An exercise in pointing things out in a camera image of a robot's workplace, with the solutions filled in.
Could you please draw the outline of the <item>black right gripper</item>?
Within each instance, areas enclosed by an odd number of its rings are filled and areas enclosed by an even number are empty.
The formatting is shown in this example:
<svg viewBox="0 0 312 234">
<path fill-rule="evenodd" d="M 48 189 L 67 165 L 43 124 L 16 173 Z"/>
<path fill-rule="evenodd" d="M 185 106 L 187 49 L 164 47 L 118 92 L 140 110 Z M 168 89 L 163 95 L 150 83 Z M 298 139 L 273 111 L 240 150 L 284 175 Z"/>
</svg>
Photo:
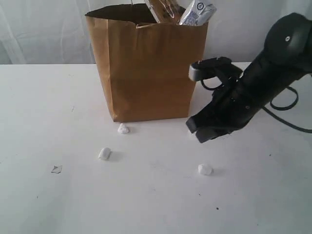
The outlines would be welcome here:
<svg viewBox="0 0 312 234">
<path fill-rule="evenodd" d="M 216 139 L 245 127 L 261 109 L 265 77 L 255 74 L 221 76 L 221 84 L 210 89 L 212 100 L 200 112 L 191 116 L 186 125 L 200 143 Z"/>
</svg>

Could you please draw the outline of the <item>right robot arm black grey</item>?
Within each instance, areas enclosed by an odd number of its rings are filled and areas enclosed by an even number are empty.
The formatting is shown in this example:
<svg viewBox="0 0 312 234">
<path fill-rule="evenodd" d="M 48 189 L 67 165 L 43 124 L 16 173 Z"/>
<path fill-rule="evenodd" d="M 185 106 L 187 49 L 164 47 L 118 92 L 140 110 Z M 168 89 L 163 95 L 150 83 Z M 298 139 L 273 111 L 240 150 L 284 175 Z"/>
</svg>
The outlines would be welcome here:
<svg viewBox="0 0 312 234">
<path fill-rule="evenodd" d="M 311 72 L 312 22 L 291 13 L 271 27 L 263 50 L 245 70 L 227 57 L 190 65 L 190 80 L 204 83 L 216 77 L 221 84 L 212 89 L 211 102 L 186 125 L 201 143 L 240 130 L 278 94 Z"/>
</svg>

